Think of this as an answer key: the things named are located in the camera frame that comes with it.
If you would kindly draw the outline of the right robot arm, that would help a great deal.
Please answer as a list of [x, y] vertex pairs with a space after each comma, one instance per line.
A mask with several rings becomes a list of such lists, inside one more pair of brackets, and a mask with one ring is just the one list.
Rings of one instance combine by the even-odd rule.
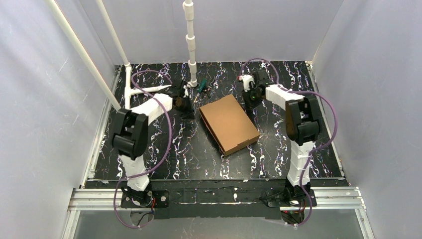
[[285, 111], [286, 133], [291, 141], [291, 159], [287, 180], [292, 187], [305, 186], [309, 178], [309, 153], [321, 132], [321, 112], [315, 96], [293, 93], [281, 85], [272, 84], [264, 71], [238, 76], [243, 84], [245, 106], [257, 107], [263, 100]]

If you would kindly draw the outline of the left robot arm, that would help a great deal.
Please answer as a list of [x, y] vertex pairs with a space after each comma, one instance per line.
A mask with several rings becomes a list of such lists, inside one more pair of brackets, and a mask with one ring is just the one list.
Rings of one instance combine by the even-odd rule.
[[111, 144], [123, 162], [128, 188], [138, 192], [147, 188], [149, 177], [143, 154], [149, 141], [148, 128], [171, 110], [179, 111], [184, 120], [195, 119], [187, 82], [183, 80], [176, 80], [137, 107], [120, 109], [114, 117]]

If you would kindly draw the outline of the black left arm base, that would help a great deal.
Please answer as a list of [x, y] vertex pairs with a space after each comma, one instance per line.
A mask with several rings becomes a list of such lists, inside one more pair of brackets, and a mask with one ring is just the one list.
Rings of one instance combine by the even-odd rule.
[[167, 208], [169, 206], [169, 192], [147, 188], [145, 191], [136, 191], [129, 187], [121, 187], [122, 208]]

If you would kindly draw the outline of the brown cardboard box sheet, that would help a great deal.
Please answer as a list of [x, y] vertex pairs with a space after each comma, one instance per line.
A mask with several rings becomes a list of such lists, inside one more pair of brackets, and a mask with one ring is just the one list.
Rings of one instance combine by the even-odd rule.
[[199, 112], [223, 156], [256, 143], [260, 137], [260, 132], [232, 94], [200, 107]]

